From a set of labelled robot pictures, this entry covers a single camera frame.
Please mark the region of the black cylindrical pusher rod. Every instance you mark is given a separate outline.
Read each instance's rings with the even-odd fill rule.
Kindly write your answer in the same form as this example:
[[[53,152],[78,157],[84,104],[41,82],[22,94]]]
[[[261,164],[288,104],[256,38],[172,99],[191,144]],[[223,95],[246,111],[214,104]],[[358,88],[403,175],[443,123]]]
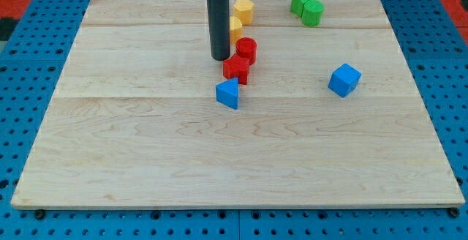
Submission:
[[[229,0],[207,0],[211,57],[224,61],[230,57]]]

